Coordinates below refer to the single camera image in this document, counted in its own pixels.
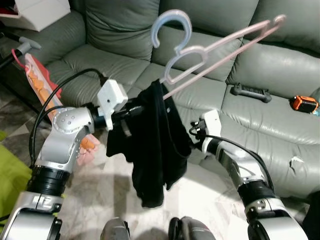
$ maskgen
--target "clothes hanger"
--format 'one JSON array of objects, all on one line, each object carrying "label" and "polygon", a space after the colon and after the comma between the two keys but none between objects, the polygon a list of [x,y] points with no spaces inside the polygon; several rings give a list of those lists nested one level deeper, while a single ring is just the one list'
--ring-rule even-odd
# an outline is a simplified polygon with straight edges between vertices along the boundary
[{"label": "clothes hanger", "polygon": [[[159,32],[159,29],[165,23],[172,21],[172,20],[176,20],[182,24],[184,32],[185,32],[183,41],[178,46],[176,46],[174,48],[176,56],[171,58],[169,60],[169,62],[166,64],[165,70],[164,70],[164,75],[162,78],[160,78],[160,83],[167,82],[170,85],[175,84],[176,82],[180,81],[181,79],[184,79],[186,76],[188,76],[189,74],[191,74],[192,72],[194,72],[195,70],[200,68],[201,66],[205,65],[208,60],[208,53],[210,53],[212,50],[214,50],[217,47],[220,47],[226,43],[229,43],[230,41],[233,41],[238,38],[242,38],[244,35],[260,31],[259,36],[257,36],[256,38],[254,38],[250,42],[244,44],[243,46],[241,46],[240,48],[238,48],[234,52],[230,53],[228,56],[224,57],[220,61],[213,64],[212,66],[201,71],[200,73],[198,73],[197,75],[195,75],[194,77],[192,77],[188,81],[184,82],[183,84],[181,84],[180,86],[178,86],[174,90],[170,91],[169,93],[167,93],[166,95],[163,96],[163,99],[165,100],[165,99],[171,97],[173,94],[186,88],[190,84],[193,84],[194,82],[199,80],[204,75],[215,70],[216,68],[218,68],[219,66],[221,66],[225,62],[229,61],[231,58],[233,58],[233,57],[237,56],[238,54],[242,53],[243,51],[247,50],[253,44],[259,42],[260,40],[262,40],[265,37],[269,36],[270,34],[274,33],[275,31],[277,31],[281,27],[281,25],[283,24],[285,19],[286,19],[286,15],[281,14],[281,15],[276,16],[273,19],[272,26],[271,26],[270,20],[265,20],[265,21],[256,23],[254,25],[248,26],[244,29],[241,29],[235,33],[232,33],[232,34],[220,39],[219,41],[214,42],[213,44],[211,44],[207,47],[203,47],[201,45],[193,45],[193,46],[189,46],[189,47],[184,48],[188,44],[190,37],[191,37],[191,34],[192,34],[192,26],[191,26],[190,18],[188,17],[188,15],[185,12],[178,10],[178,9],[168,10],[168,11],[162,13],[157,18],[157,20],[153,23],[152,28],[151,28],[151,40],[152,40],[153,46],[155,48],[158,48],[160,46],[160,41],[158,39],[158,32]],[[201,56],[202,62],[190,67],[189,69],[185,70],[183,73],[172,78],[170,76],[170,69],[172,68],[172,66],[179,59],[181,59],[184,56],[189,55],[189,54],[199,54]]]}]

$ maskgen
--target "hanger hook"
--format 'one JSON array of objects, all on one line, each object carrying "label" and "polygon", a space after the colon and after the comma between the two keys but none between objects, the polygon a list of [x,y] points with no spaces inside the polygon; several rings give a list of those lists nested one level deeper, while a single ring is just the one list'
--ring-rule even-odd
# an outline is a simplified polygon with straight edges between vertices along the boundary
[{"label": "hanger hook", "polygon": [[188,17],[188,15],[185,12],[183,12],[181,10],[172,9],[172,10],[165,11],[156,19],[156,21],[153,23],[152,28],[151,28],[151,41],[153,43],[153,46],[155,48],[158,48],[160,46],[160,41],[158,38],[159,29],[165,23],[167,23],[169,21],[173,21],[173,20],[180,22],[182,24],[182,26],[184,28],[184,32],[185,32],[183,41],[178,46],[176,46],[174,48],[176,53],[179,54],[179,52],[189,42],[189,39],[192,34],[192,26],[191,26],[190,18]]}]

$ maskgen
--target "sofa backrest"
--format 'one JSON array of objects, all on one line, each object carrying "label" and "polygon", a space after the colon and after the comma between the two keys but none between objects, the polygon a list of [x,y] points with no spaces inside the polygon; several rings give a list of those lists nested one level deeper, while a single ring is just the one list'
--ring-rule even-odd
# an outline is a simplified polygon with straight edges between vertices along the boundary
[{"label": "sofa backrest", "polygon": [[[207,78],[269,89],[277,96],[309,96],[320,87],[319,0],[85,0],[87,41],[112,53],[166,65],[184,37],[181,26],[164,26],[153,49],[150,29],[169,9],[185,11],[192,22],[188,45],[208,46],[222,37],[263,20],[287,15],[283,27],[262,43],[210,72]],[[254,36],[236,39],[209,55],[206,66],[227,56]],[[190,55],[174,65],[185,70],[200,61]]]}]

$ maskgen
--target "green mat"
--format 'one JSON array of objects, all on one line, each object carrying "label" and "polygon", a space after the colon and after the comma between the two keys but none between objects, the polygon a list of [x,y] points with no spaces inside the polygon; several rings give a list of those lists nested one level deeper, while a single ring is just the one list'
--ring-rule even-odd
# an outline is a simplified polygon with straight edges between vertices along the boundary
[{"label": "green mat", "polygon": [[10,214],[30,177],[31,169],[0,144],[0,217]]}]

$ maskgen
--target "white box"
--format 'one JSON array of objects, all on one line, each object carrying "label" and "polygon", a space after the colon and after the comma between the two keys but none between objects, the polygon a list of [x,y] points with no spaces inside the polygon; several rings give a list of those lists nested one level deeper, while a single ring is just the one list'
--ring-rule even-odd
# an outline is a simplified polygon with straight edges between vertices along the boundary
[{"label": "white box", "polygon": [[70,13],[68,0],[15,0],[18,15],[0,14],[7,27],[40,32]]}]

